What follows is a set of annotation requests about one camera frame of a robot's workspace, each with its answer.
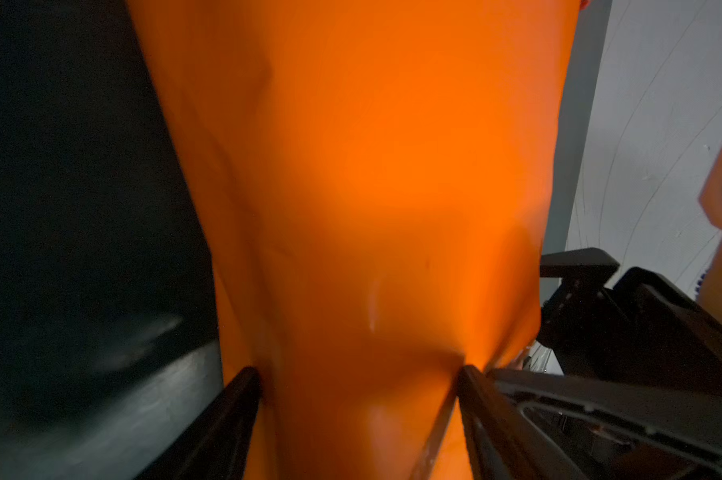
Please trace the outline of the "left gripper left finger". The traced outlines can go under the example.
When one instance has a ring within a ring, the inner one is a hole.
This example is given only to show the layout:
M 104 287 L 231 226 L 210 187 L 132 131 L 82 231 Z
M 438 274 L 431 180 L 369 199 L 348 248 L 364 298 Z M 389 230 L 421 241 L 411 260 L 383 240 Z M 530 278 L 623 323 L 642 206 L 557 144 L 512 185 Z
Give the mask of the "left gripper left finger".
M 260 397 L 260 376 L 247 366 L 137 477 L 243 478 Z

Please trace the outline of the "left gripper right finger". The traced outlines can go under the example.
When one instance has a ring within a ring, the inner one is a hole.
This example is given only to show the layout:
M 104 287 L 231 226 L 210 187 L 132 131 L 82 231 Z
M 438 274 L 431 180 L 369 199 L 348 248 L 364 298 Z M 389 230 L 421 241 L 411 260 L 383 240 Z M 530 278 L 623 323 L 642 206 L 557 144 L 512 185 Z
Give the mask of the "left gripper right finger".
M 455 388 L 475 479 L 586 477 L 479 369 L 462 367 Z

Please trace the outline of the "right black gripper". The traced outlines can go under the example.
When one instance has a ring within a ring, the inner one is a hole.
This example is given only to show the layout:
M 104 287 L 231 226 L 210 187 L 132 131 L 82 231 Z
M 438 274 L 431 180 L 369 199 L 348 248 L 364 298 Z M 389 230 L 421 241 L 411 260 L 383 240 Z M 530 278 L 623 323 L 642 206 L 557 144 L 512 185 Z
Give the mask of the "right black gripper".
M 538 342 L 565 373 L 604 381 L 507 369 L 487 379 L 521 410 L 604 426 L 722 479 L 722 325 L 652 271 L 632 267 L 609 287 L 618 267 L 597 248 L 540 264 L 560 285 L 542 307 Z

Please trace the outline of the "orange wrapping paper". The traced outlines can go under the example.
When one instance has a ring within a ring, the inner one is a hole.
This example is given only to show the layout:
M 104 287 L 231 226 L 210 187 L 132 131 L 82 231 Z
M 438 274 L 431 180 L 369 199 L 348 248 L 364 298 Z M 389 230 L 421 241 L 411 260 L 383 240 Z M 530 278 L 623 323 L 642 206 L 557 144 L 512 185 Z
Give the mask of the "orange wrapping paper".
M 451 387 L 540 327 L 579 1 L 132 1 L 249 479 L 468 479 Z

